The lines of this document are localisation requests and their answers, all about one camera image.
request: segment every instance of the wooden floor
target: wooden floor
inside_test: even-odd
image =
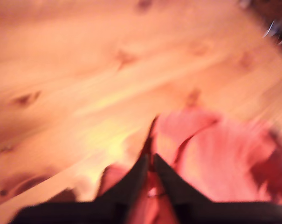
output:
[[[0,224],[65,188],[93,199],[198,93],[282,132],[282,50],[236,2],[0,0]]]

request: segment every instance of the red fabric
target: red fabric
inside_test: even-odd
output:
[[[209,199],[282,204],[282,145],[265,124],[241,124],[192,108],[160,115],[151,134],[152,154],[158,153]],[[127,172],[109,166],[99,195]],[[178,223],[154,172],[148,172],[129,223]]]

